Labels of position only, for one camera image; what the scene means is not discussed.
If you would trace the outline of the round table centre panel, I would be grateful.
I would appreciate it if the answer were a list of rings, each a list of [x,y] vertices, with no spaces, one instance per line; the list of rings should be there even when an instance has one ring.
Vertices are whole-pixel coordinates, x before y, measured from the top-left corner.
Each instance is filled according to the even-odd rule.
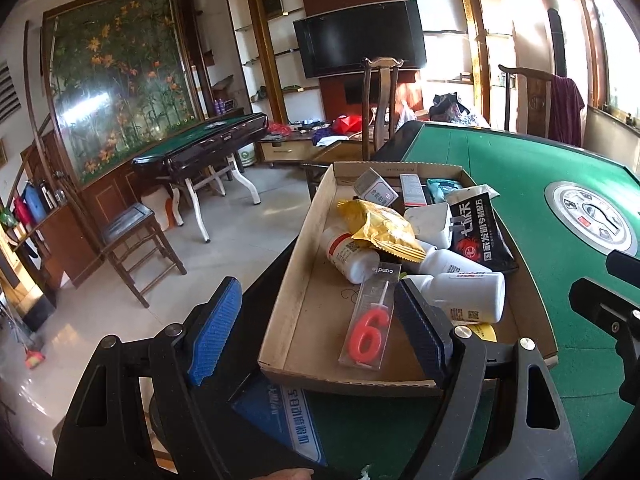
[[[576,237],[603,255],[614,250],[635,256],[638,238],[625,216],[606,198],[570,181],[555,181],[544,189],[555,217]]]

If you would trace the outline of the teal wipes packet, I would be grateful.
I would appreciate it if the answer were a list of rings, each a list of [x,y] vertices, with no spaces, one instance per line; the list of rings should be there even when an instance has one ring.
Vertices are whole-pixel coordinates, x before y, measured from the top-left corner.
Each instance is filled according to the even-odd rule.
[[[452,179],[427,179],[426,188],[434,204],[446,203],[449,194],[462,190],[462,184]]]

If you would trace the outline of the white pill bottle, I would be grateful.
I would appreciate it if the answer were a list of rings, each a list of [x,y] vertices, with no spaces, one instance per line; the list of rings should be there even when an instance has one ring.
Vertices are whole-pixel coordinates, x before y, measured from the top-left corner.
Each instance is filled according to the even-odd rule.
[[[329,262],[354,285],[367,281],[380,264],[380,256],[374,249],[362,240],[354,240],[338,226],[323,231],[320,247]]]

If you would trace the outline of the purple cloth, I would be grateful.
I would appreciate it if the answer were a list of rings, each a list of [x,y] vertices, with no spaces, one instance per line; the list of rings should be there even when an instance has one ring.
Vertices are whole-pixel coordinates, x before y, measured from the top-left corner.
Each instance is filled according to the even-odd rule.
[[[553,76],[551,79],[551,108],[549,139],[582,147],[582,120],[585,107],[578,87],[570,78]]]

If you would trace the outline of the cardboard tray box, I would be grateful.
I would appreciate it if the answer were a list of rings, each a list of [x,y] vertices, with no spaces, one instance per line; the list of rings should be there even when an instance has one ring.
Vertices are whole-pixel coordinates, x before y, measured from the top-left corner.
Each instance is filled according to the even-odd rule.
[[[272,382],[287,387],[353,396],[434,396],[439,390],[434,380],[425,377],[396,314],[380,370],[338,362],[359,287],[329,263],[320,240],[325,228],[342,222],[337,202],[354,195],[352,185],[370,167],[391,184],[399,184],[401,174],[417,174],[421,179],[445,178],[465,187],[476,185],[460,166],[422,162],[336,162],[329,166],[286,267],[258,364]],[[533,339],[544,362],[554,367],[559,362],[558,345],[544,300],[497,211],[495,217],[518,264],[506,276],[506,313],[494,325],[498,342]]]

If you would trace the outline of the silver red carton box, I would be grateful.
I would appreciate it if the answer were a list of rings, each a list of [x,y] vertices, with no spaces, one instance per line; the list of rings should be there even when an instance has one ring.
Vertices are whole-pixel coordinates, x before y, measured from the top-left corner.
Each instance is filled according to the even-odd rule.
[[[399,179],[402,200],[406,208],[424,207],[428,205],[420,177],[417,174],[401,174]]]

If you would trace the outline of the dark wooden stool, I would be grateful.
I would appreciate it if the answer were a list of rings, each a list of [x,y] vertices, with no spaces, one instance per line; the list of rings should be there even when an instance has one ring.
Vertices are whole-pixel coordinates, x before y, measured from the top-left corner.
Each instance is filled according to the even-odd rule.
[[[144,308],[150,306],[145,295],[172,270],[181,275],[188,273],[160,228],[154,212],[142,203],[131,205],[106,226],[102,240],[102,255]],[[155,256],[168,260],[168,267],[140,288],[134,274]]]

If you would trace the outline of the grey brown small box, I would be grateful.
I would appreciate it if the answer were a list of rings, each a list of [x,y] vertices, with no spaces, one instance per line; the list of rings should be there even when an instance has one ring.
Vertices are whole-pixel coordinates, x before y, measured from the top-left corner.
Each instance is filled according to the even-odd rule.
[[[373,168],[367,169],[352,186],[360,200],[388,207],[398,199],[397,192]]]

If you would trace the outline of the white plastic pouch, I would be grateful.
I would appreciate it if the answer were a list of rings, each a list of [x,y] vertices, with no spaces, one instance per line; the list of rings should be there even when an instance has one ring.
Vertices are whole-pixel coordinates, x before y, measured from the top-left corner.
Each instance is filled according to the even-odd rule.
[[[452,243],[452,214],[447,203],[408,208],[404,218],[421,242],[448,249]]]

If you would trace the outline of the red six candle pack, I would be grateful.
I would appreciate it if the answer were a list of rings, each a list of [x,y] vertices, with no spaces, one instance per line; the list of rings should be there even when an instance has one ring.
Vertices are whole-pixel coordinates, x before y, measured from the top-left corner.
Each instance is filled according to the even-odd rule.
[[[342,352],[341,365],[380,370],[394,316],[394,290],[401,265],[381,262],[360,285]]]

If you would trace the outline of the gold foil packet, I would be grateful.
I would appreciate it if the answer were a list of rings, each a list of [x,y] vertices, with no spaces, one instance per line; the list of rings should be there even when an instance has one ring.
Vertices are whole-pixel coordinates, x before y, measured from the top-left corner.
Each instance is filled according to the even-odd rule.
[[[392,208],[367,200],[339,200],[336,208],[354,240],[402,260],[420,263],[426,258],[410,222]]]

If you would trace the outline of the wooden chair with cloth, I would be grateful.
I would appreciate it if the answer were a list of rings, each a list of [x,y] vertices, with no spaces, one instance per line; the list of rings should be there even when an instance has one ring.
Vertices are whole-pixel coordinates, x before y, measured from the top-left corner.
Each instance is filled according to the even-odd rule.
[[[526,133],[548,139],[551,120],[552,80],[553,75],[542,70],[528,67],[506,67],[498,65],[498,69],[506,78],[506,109],[504,110],[504,130],[510,130],[511,121],[511,79],[525,78],[526,96]]]

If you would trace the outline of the yellow tape roll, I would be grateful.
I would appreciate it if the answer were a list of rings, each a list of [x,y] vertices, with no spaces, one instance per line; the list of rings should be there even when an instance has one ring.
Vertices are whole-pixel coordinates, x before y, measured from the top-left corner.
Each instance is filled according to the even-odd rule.
[[[491,324],[471,324],[468,329],[478,338],[484,341],[496,342],[497,334]]]

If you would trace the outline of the black red sachet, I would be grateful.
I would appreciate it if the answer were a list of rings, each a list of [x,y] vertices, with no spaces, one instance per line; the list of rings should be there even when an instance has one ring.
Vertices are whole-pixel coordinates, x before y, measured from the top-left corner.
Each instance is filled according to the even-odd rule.
[[[498,227],[488,193],[460,200],[450,210],[456,226],[451,250],[494,272],[511,273],[518,268]]]

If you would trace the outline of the low wooden tv cabinet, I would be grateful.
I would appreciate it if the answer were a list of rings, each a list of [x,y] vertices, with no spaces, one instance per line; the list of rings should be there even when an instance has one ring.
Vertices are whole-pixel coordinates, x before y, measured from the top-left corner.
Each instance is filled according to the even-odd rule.
[[[258,142],[267,164],[333,164],[360,162],[360,133],[339,134],[331,128],[292,130],[288,134],[269,133]]]

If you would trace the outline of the black television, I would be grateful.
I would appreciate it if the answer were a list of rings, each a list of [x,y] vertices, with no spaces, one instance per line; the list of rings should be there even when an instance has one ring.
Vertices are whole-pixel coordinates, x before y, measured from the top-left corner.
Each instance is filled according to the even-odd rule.
[[[303,18],[293,26],[305,75],[311,78],[358,73],[366,58],[396,58],[405,70],[426,64],[414,0],[350,6]]]

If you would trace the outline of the flower wall painting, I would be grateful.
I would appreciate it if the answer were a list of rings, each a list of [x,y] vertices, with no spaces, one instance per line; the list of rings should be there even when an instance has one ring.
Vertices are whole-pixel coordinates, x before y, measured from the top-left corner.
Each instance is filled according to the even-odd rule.
[[[63,162],[81,186],[203,117],[178,0],[44,12],[41,66]]]

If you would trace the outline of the dark clothes pile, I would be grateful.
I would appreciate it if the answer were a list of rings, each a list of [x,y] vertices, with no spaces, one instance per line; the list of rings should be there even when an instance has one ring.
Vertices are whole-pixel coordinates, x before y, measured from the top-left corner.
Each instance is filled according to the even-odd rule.
[[[431,122],[452,122],[462,124],[470,116],[470,111],[459,101],[457,92],[435,94],[428,110]]]

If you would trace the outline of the red bag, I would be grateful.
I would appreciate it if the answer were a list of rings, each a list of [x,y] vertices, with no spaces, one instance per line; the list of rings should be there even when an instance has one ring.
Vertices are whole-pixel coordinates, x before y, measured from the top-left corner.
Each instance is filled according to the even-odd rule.
[[[360,115],[341,115],[334,119],[331,129],[339,136],[350,136],[362,131]]]

